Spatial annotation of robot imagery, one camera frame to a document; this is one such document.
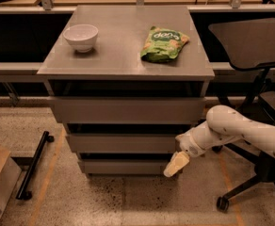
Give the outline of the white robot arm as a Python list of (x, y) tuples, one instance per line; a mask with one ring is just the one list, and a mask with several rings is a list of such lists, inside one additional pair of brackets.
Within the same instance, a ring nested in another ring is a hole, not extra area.
[(175, 152), (164, 170), (171, 177), (191, 157), (198, 157), (214, 146), (244, 139), (257, 149), (275, 158), (275, 126), (244, 117), (227, 105), (216, 105), (206, 114), (206, 121), (178, 135), (180, 152)]

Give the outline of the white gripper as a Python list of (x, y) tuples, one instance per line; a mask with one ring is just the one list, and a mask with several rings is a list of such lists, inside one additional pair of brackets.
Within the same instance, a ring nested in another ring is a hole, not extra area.
[(189, 163), (189, 157), (198, 157), (205, 153), (204, 134), (196, 129), (190, 129), (187, 132), (175, 137), (182, 152), (176, 152), (168, 165), (164, 169), (166, 177), (172, 177), (179, 170)]

